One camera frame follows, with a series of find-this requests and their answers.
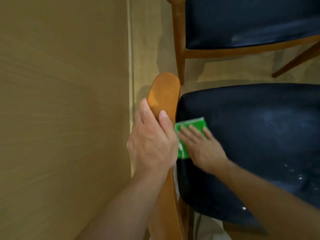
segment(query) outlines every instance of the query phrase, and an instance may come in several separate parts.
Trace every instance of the black leather seat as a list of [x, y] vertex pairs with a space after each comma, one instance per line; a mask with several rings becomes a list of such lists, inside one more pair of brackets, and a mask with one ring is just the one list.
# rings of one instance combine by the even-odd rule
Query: black leather seat
[[[230, 160], [320, 208], [320, 85], [254, 84], [184, 94], [176, 121], [199, 117]], [[190, 159], [178, 160], [177, 172], [180, 195], [196, 212], [258, 225], [225, 185]]]
[[186, 48], [271, 44], [320, 34], [320, 0], [186, 0]]

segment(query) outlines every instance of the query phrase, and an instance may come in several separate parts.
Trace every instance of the floor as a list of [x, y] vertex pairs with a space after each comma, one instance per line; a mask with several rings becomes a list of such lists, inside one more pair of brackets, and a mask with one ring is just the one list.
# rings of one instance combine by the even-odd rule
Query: floor
[[[162, 72], [177, 75], [171, 6], [166, 0], [130, 0], [134, 109]], [[181, 94], [207, 88], [256, 83], [320, 84], [320, 57], [274, 79], [278, 70], [312, 44], [223, 59], [186, 60]]]

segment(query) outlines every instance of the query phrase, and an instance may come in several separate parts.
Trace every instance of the chair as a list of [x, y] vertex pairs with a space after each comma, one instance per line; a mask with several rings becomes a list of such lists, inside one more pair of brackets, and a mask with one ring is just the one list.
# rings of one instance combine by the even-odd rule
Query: chair
[[[320, 41], [320, 0], [167, 0], [172, 5], [178, 77], [185, 59], [270, 52]], [[272, 74], [320, 54], [320, 42]]]
[[[320, 208], [320, 85], [239, 85], [179, 96], [179, 79], [163, 73], [147, 100], [156, 118], [165, 110], [173, 123], [204, 116], [230, 160]], [[170, 169], [148, 225], [153, 240], [193, 239], [193, 211], [259, 227], [226, 186], [190, 159], [177, 161], [177, 175], [181, 197]]]

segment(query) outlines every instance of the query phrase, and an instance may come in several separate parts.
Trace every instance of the sanding sponge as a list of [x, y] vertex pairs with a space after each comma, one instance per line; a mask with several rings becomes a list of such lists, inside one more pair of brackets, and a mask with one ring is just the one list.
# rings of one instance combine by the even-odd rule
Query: sanding sponge
[[[204, 117], [193, 119], [193, 120], [186, 120], [178, 122], [174, 125], [174, 130], [177, 133], [180, 131], [180, 127], [184, 126], [186, 128], [189, 127], [189, 125], [193, 125], [195, 128], [197, 128], [198, 131], [200, 131], [203, 134], [203, 127], [207, 127], [206, 121]], [[178, 147], [178, 159], [187, 159], [190, 158], [186, 145], [179, 139], [179, 147]]]

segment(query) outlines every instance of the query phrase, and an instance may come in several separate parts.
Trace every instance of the wall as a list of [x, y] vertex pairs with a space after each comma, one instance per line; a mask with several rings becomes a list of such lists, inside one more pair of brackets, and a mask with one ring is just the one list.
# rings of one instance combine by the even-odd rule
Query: wall
[[129, 180], [126, 0], [0, 0], [0, 236], [73, 239]]

